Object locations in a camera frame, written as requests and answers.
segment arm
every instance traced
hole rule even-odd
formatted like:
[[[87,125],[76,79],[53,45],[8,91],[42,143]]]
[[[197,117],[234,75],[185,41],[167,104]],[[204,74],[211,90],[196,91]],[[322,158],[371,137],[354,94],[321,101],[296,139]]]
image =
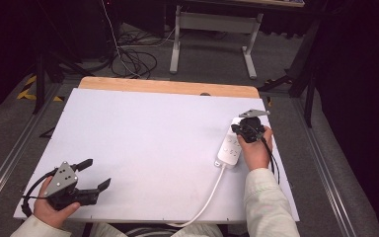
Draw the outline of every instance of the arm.
[[[39,197],[43,197],[50,181],[51,177],[42,183],[38,193]],[[79,202],[75,202],[57,211],[46,199],[38,198],[34,204],[34,215],[30,216],[11,236],[70,236],[69,232],[60,230],[60,228],[67,217],[73,214],[79,206]]]
[[[272,150],[272,130],[265,128],[264,138]],[[251,236],[299,236],[291,208],[273,173],[267,168],[269,157],[261,141],[246,143],[238,136],[251,171],[245,186],[245,210]]]

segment person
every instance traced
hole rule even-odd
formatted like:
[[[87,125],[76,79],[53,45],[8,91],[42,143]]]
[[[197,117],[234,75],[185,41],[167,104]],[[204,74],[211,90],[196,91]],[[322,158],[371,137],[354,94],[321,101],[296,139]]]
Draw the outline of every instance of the person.
[[[272,130],[265,127],[264,138],[272,149]],[[265,146],[261,141],[246,143],[238,135],[239,143],[250,173],[245,186],[245,210],[247,214],[248,232],[250,236],[300,236],[287,198],[280,189],[273,173],[268,169],[269,160]],[[50,183],[47,178],[39,191],[39,196]],[[70,236],[71,233],[61,230],[63,222],[79,207],[78,202],[72,203],[62,210],[54,210],[46,199],[37,199],[34,214],[30,216],[13,234],[23,236]],[[191,224],[169,236],[223,236],[213,224]],[[106,223],[94,225],[91,236],[121,236],[124,233]]]

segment long-sleeved shirt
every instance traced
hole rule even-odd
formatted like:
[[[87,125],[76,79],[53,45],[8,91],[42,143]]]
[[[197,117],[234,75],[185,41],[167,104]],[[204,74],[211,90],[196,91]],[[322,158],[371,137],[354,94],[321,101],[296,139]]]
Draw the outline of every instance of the long-sleeved shirt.
[[[288,200],[270,170],[257,169],[248,174],[244,202],[250,236],[300,236],[291,216]],[[71,233],[53,228],[33,215],[12,234],[13,237],[64,237],[70,235]],[[189,235],[223,237],[219,228],[213,224],[192,224],[172,236]],[[91,236],[127,237],[106,223],[94,225]]]

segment white desk leg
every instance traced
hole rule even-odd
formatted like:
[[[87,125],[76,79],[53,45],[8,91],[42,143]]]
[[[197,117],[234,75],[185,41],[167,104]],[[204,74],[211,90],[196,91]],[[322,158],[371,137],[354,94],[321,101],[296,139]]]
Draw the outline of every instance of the white desk leg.
[[[177,6],[177,11],[175,13],[175,39],[174,48],[172,49],[171,67],[169,71],[172,74],[178,72],[178,61],[180,59],[180,18],[181,18],[181,6]]]
[[[246,66],[248,68],[249,77],[251,79],[257,79],[257,72],[255,71],[254,62],[252,61],[251,51],[254,47],[255,40],[257,39],[258,31],[260,30],[261,21],[263,20],[264,14],[258,14],[257,21],[254,23],[251,32],[251,39],[249,41],[248,46],[242,47],[242,52],[245,57]]]

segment white sleeve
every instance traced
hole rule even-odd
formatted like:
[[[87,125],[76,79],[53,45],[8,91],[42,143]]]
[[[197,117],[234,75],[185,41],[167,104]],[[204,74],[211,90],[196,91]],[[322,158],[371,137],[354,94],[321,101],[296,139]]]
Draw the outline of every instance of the white sleeve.
[[[18,228],[11,237],[69,237],[70,232],[56,229],[37,219],[31,215],[21,226]]]
[[[300,236],[288,200],[269,169],[248,174],[245,210],[250,236]]]

